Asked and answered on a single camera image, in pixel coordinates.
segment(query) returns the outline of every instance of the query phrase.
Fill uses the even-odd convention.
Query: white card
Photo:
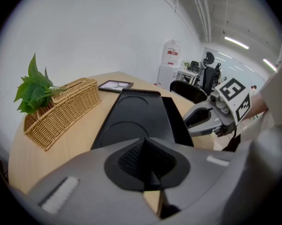
[[[249,88],[232,78],[219,84],[215,89],[229,107],[237,125],[252,106]]]

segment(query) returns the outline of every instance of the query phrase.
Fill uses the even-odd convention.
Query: white wall
[[[202,61],[203,52],[204,52],[205,47],[219,51],[219,52],[224,53],[224,54],[226,54],[230,57],[233,57],[234,59],[237,59],[241,63],[245,64],[246,66],[248,66],[252,70],[254,70],[254,72],[259,74],[264,80],[267,80],[269,78],[269,76],[271,75],[267,70],[263,69],[263,66],[256,63],[255,61],[251,60],[250,58],[245,57],[245,56],[241,55],[240,53],[236,52],[235,50],[232,50],[228,47],[222,46],[222,45],[217,44],[217,43],[210,43],[210,44],[201,43],[200,52],[198,54],[198,61]]]
[[[13,103],[36,52],[55,85],[123,71],[154,83],[164,43],[194,60],[200,42],[183,12],[166,0],[23,0],[0,35],[0,153],[7,159],[22,113]]]

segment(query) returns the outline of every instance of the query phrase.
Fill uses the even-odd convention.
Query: wicker basket
[[[25,117],[24,134],[45,151],[81,116],[101,102],[96,80],[81,78],[63,88],[69,89],[53,95],[47,107]]]

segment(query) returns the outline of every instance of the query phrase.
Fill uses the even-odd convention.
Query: pipe
[[[201,17],[201,20],[203,21],[203,26],[204,26],[204,32],[205,32],[205,37],[206,37],[206,41],[207,41],[207,37],[208,37],[208,29],[207,29],[207,21],[206,21],[206,17],[204,15],[204,11],[203,11],[203,7],[202,7],[202,4],[201,4],[201,1],[200,0],[194,0],[195,1],[195,4],[197,4],[197,9],[198,9],[198,6],[200,8],[200,11],[198,9],[198,12],[200,14],[200,17]]]
[[[207,17],[208,17],[208,39],[209,39],[209,43],[211,42],[211,19],[210,19],[210,13],[208,10],[208,0],[203,0],[205,3],[205,8],[206,8],[206,13],[207,13]]]

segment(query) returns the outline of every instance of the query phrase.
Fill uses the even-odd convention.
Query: ceiling
[[[205,8],[204,0],[200,1]],[[267,3],[264,0],[207,1],[211,20],[211,43],[235,50],[255,61],[268,73],[273,73],[263,59],[275,64],[282,43],[282,27]],[[194,0],[180,0],[180,3],[190,16],[200,40],[205,42],[204,28]],[[230,37],[250,48],[244,49],[224,37]]]

